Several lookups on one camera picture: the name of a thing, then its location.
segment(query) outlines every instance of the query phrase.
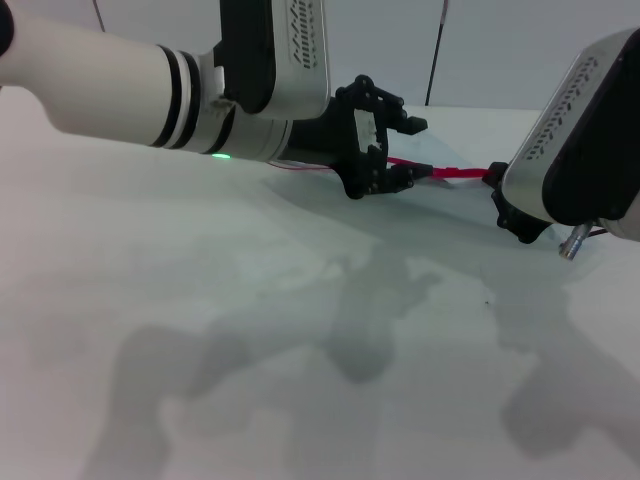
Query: white robotic arm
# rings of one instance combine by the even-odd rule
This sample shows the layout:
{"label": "white robotic arm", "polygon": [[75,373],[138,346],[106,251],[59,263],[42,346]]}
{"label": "white robotic arm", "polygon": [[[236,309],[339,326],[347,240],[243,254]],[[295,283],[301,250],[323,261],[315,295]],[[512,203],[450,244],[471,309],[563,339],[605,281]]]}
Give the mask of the white robotic arm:
{"label": "white robotic arm", "polygon": [[415,169],[387,170],[386,130],[414,134],[427,123],[367,77],[331,98],[323,8],[321,0],[221,0],[222,42],[194,56],[0,0],[0,85],[30,90],[66,133],[321,163],[352,198],[411,188]]}
{"label": "white robotic arm", "polygon": [[510,165],[492,166],[499,225],[523,242],[574,226],[576,255],[599,225],[640,241],[640,30],[587,47]]}

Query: black stripe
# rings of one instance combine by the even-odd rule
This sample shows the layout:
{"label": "black stripe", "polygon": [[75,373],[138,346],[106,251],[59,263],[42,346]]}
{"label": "black stripe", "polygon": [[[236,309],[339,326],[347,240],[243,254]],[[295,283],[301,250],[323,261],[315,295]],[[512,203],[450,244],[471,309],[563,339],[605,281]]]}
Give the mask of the black stripe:
{"label": "black stripe", "polygon": [[180,52],[189,66],[189,76],[191,77],[191,102],[189,103],[189,113],[184,130],[177,143],[171,147],[171,150],[179,150],[189,143],[196,131],[198,117],[200,114],[200,99],[202,98],[202,84],[200,82],[200,69],[193,56],[185,52]]}
{"label": "black stripe", "polygon": [[433,81],[436,78],[436,67],[438,65],[438,55],[440,54],[440,43],[442,42],[442,34],[444,33],[444,24],[440,24],[438,30],[438,41],[436,42],[436,53],[433,56],[433,64],[431,65],[431,77],[429,78],[429,89],[427,90],[427,101],[425,106],[429,106],[431,103],[431,89],[433,88]]}
{"label": "black stripe", "polygon": [[227,143],[227,140],[229,140],[229,135],[231,135],[231,129],[233,128],[233,121],[235,118],[236,107],[233,107],[233,110],[229,112],[227,118],[225,118],[224,122],[222,122],[222,129],[220,129],[220,135],[218,135],[216,143],[214,143],[213,147],[211,147],[206,152],[202,152],[203,155],[213,155],[214,153],[219,152],[222,147],[224,147],[224,144]]}
{"label": "black stripe", "polygon": [[93,0],[93,9],[96,11],[96,15],[98,16],[98,21],[100,22],[100,30],[106,32],[104,29],[104,21],[102,21],[102,12],[100,12],[100,7],[98,6],[98,0]]}
{"label": "black stripe", "polygon": [[15,25],[9,5],[0,0],[0,57],[4,55],[13,43]]}
{"label": "black stripe", "polygon": [[180,66],[178,65],[178,59],[175,54],[168,48],[158,45],[169,61],[169,70],[171,71],[171,105],[169,106],[169,113],[167,114],[167,121],[164,124],[164,129],[158,137],[158,140],[153,142],[152,147],[164,147],[173,131],[176,129],[178,123],[178,117],[180,116],[180,105],[182,104],[182,79],[180,78]]}

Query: white wall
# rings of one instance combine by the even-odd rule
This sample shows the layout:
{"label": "white wall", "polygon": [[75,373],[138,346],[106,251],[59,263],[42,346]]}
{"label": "white wall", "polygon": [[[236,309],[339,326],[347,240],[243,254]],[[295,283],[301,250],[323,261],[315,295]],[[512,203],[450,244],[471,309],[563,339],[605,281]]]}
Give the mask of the white wall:
{"label": "white wall", "polygon": [[92,0],[14,0],[18,5],[42,16],[92,30],[100,28]]}
{"label": "white wall", "polygon": [[638,0],[451,0],[431,103],[543,108],[580,50],[634,26]]}
{"label": "white wall", "polygon": [[[441,0],[326,0],[333,87],[371,75],[424,104]],[[107,31],[194,52],[221,37],[217,0],[102,0]]]}

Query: red cable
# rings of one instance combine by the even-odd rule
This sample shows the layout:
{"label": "red cable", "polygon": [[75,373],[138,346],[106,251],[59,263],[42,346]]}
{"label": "red cable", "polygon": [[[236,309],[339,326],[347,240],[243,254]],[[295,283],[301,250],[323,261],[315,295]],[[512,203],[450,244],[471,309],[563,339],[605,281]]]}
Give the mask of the red cable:
{"label": "red cable", "polygon": [[[421,163],[411,162],[409,160],[404,160],[402,158],[389,157],[388,160],[389,160],[389,163],[392,163],[394,165],[415,165],[417,167],[424,166]],[[281,170],[292,170],[296,172],[304,172],[309,170],[315,170],[315,171],[332,170],[329,167],[286,167],[284,165],[279,165],[274,162],[269,163],[269,165],[271,165],[272,167],[279,168]],[[434,168],[433,175],[431,176],[431,178],[438,179],[438,180],[453,179],[453,178],[472,179],[472,178],[483,178],[488,173],[489,173],[489,170],[487,170],[486,168],[454,168],[454,167]]]}
{"label": "red cable", "polygon": [[[421,165],[420,163],[394,157],[389,157],[389,163],[393,163],[394,165]],[[489,170],[485,168],[434,168],[432,178],[439,180],[449,178],[483,178],[488,173]]]}
{"label": "red cable", "polygon": [[305,171],[309,171],[309,170],[331,170],[331,168],[329,167],[285,167],[284,165],[278,165],[277,163],[274,162],[269,162],[269,165],[271,165],[272,167],[276,167],[279,168],[281,170],[293,170],[295,172],[305,172]]}
{"label": "red cable", "polygon": [[488,173],[485,168],[434,168],[432,178],[483,178]]}

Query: metal connector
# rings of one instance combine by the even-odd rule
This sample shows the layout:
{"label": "metal connector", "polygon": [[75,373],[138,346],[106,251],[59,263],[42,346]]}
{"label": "metal connector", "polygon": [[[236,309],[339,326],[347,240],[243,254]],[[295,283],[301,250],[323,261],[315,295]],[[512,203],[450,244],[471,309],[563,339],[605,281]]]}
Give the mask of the metal connector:
{"label": "metal connector", "polygon": [[587,222],[573,229],[569,239],[560,247],[560,256],[566,260],[573,261],[582,248],[584,241],[589,238],[589,233],[593,229],[595,222]]}

